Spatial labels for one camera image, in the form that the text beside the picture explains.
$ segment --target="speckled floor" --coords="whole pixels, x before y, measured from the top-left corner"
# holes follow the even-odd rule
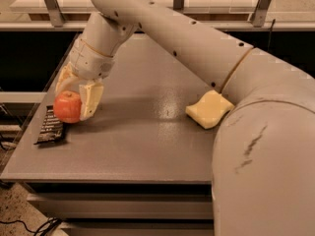
[[[27,15],[13,15],[9,5],[15,0],[0,0],[0,23],[26,22],[30,19]],[[267,21],[315,21],[315,0],[273,0]],[[40,212],[26,201],[28,192],[19,184],[10,189],[0,187],[0,220],[23,220],[30,230],[36,230],[47,220]],[[23,224],[0,224],[0,236],[27,236]],[[56,230],[53,236],[66,235],[61,230]]]

